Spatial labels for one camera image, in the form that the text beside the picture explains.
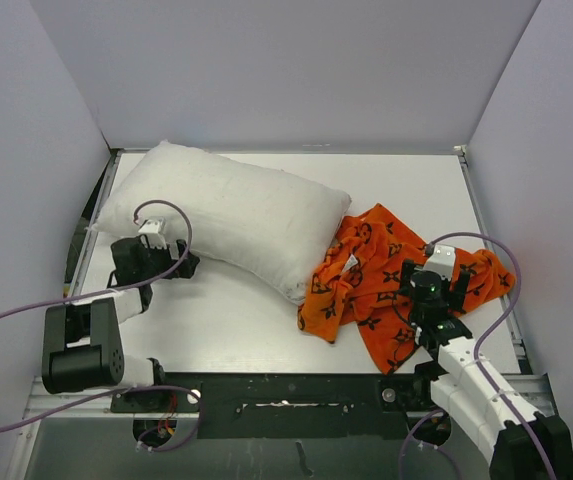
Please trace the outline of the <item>orange patterned pillowcase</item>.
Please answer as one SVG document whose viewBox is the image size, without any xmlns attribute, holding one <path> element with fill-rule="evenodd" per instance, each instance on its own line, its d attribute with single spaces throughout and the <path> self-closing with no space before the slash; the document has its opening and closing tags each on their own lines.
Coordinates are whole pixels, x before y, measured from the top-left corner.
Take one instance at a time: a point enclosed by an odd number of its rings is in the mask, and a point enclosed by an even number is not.
<svg viewBox="0 0 573 480">
<path fill-rule="evenodd" d="M 378 370 L 397 371 L 418 348 L 406 322 L 412 302 L 398 293 L 402 263 L 423 265 L 425 246 L 381 204 L 345 216 L 298 307 L 298 328 L 333 343 L 354 323 Z"/>
</svg>

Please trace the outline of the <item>white pillow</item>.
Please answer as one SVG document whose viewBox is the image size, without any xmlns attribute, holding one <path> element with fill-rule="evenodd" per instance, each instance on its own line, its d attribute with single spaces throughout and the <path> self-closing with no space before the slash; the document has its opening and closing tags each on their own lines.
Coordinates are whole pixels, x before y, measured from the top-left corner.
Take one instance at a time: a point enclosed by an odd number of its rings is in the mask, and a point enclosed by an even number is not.
<svg viewBox="0 0 573 480">
<path fill-rule="evenodd" d="M 300 304 L 351 203 L 342 190 L 282 170 L 162 141 L 113 190 L 92 228 L 131 237 L 138 221 L 162 217 L 167 239 L 190 237 L 198 255 Z"/>
</svg>

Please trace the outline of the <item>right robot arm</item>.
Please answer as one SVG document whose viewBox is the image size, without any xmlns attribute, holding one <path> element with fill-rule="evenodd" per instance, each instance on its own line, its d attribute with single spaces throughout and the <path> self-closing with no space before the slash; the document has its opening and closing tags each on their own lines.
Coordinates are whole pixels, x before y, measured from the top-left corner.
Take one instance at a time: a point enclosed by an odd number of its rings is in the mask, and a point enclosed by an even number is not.
<svg viewBox="0 0 573 480">
<path fill-rule="evenodd" d="M 415 342 L 430 355 L 416 367 L 414 402 L 444 410 L 488 463 L 493 479 L 573 479 L 566 423 L 544 415 L 498 372 L 458 318 L 470 281 L 455 270 L 453 251 L 440 248 L 420 265 L 402 264 L 400 295 L 408 298 Z"/>
</svg>

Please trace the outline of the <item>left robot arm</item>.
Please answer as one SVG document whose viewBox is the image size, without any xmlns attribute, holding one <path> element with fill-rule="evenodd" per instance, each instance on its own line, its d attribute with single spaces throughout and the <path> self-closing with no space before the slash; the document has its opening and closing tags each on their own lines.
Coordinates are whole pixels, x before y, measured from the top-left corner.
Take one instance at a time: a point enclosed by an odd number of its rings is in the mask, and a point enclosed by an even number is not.
<svg viewBox="0 0 573 480">
<path fill-rule="evenodd" d="M 153 282 L 189 279 L 200 259 L 182 239 L 163 245 L 147 235 L 115 241 L 111 254 L 107 293 L 46 310 L 42 382 L 51 394 L 134 388 L 134 399 L 156 411 L 170 395 L 164 369 L 152 357 L 126 354 L 120 326 L 148 311 Z"/>
</svg>

